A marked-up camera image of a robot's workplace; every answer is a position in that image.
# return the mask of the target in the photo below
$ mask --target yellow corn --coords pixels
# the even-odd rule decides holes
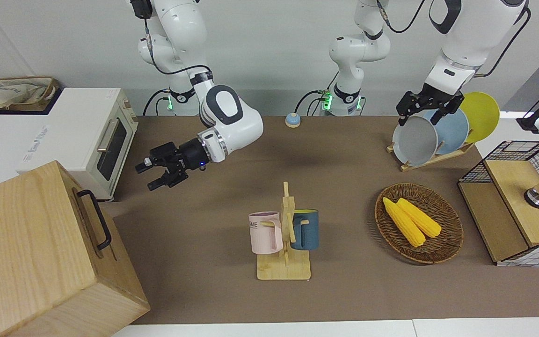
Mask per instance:
[[[426,213],[423,213],[421,209],[410,203],[404,198],[398,199],[396,204],[406,213],[417,227],[424,232],[428,237],[437,237],[442,231],[442,227],[430,218]]]
[[[390,215],[398,229],[401,231],[402,235],[405,236],[411,246],[419,247],[423,245],[425,242],[425,236],[419,230],[419,228],[417,228],[415,223],[413,223],[413,220],[411,220],[411,218],[409,218],[408,215],[390,199],[383,198],[382,200],[384,201],[384,206],[386,207],[388,215]]]

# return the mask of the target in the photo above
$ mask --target plate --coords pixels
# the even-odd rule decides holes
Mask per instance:
[[[382,198],[392,201],[405,198],[438,222],[442,232],[437,237],[426,237],[423,245],[415,248],[402,235],[386,212]],[[385,188],[376,201],[376,224],[386,242],[402,256],[424,264],[442,263],[453,258],[463,245],[463,227],[455,209],[438,193],[414,183],[398,183]]]
[[[436,113],[436,110],[428,110],[423,114],[423,118],[428,121]],[[453,114],[446,115],[434,126],[438,133],[438,140],[444,144],[436,151],[437,155],[445,155],[455,152],[463,145],[469,134],[469,121],[461,109]]]
[[[467,143],[475,143],[490,136],[500,121],[500,108],[492,96],[484,92],[470,92],[460,105],[467,119],[471,134]]]
[[[438,133],[423,117],[409,117],[405,126],[398,125],[392,135],[396,158],[409,166],[420,166],[436,153]]]

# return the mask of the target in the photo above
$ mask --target table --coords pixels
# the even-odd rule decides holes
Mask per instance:
[[[264,117],[263,136],[180,185],[149,192],[161,175],[132,168],[148,150],[180,144],[203,127],[196,117],[141,119],[115,216],[151,312],[136,324],[318,322],[539,316],[539,269],[495,267],[456,187],[477,164],[464,156],[402,173],[385,147],[395,117]],[[258,281],[247,214],[278,210],[282,181],[297,207],[320,211],[320,248],[310,281]],[[373,210],[379,192],[415,182],[455,207],[465,241],[451,261],[413,265],[385,246]]]

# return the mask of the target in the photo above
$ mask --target black metal handle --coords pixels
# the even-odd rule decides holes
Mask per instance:
[[[103,213],[101,213],[101,209],[99,208],[97,199],[95,198],[95,195],[90,190],[81,190],[80,192],[77,192],[76,195],[79,196],[79,198],[88,195],[90,196],[90,200],[93,201],[95,211],[97,212],[97,216],[99,217],[99,221],[101,222],[101,226],[103,227],[103,233],[105,233],[105,240],[97,245],[97,249],[101,251],[103,250],[103,248],[111,244],[111,233],[109,232],[109,228],[107,227],[107,222],[105,222]]]

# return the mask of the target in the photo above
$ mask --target mug rack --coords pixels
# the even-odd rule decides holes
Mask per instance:
[[[257,255],[257,279],[269,281],[280,280],[306,280],[311,278],[311,263],[309,251],[293,249],[291,242],[296,242],[293,218],[295,215],[295,197],[290,196],[288,182],[283,183],[284,197],[282,197],[282,241],[284,248],[274,254]]]

